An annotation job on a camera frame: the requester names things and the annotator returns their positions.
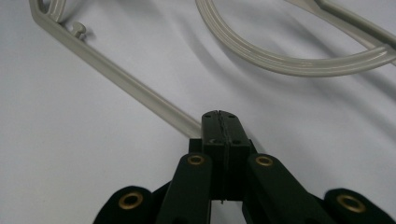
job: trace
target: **white surface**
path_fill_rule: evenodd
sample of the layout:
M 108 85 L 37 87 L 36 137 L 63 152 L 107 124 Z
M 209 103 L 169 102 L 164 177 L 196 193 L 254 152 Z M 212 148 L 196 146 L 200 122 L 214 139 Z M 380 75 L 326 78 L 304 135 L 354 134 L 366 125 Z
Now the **white surface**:
M 345 0 L 396 34 L 396 2 Z M 216 0 L 242 37 L 274 52 L 330 58 L 363 47 L 283 1 Z M 237 115 L 255 146 L 315 195 L 347 188 L 396 218 L 396 68 L 299 78 L 246 63 L 205 28 L 193 1 L 69 1 L 86 41 L 188 114 Z M 0 2 L 0 223 L 92 223 L 116 190 L 172 178 L 188 139 Z M 242 223 L 240 204 L 212 223 Z

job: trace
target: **white tabletop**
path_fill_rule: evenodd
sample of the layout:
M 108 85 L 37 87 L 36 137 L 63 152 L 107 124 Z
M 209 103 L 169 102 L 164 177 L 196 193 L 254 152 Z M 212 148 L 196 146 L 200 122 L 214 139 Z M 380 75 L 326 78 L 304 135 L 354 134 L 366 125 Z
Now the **white tabletop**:
M 394 0 L 335 1 L 396 35 Z M 215 0 L 250 42 L 298 58 L 365 50 L 285 1 Z M 353 189 L 396 218 L 396 67 L 287 77 L 249 64 L 207 30 L 194 1 L 73 0 L 65 24 L 197 120 L 238 116 L 260 152 L 311 193 Z M 189 139 L 34 23 L 27 1 L 0 3 L 0 223 L 92 223 L 118 189 L 169 181 Z M 212 223 L 243 223 L 214 203 Z

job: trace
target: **metal grommet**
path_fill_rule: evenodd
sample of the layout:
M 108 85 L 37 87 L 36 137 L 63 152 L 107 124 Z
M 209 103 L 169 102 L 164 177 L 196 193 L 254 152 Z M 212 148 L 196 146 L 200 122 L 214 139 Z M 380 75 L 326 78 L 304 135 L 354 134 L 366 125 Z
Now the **metal grommet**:
M 366 211 L 366 206 L 361 201 L 350 195 L 346 195 L 346 194 L 338 195 L 337 202 L 343 205 L 343 207 L 345 207 L 347 210 L 354 213 L 363 213 Z
M 274 164 L 273 160 L 266 156 L 256 158 L 256 162 L 261 166 L 272 166 Z
M 143 195 L 138 191 L 133 191 L 123 195 L 119 200 L 119 207 L 124 210 L 134 209 L 143 202 Z
M 191 165 L 201 165 L 202 163 L 204 163 L 205 159 L 202 156 L 195 155 L 195 156 L 188 157 L 187 161 Z

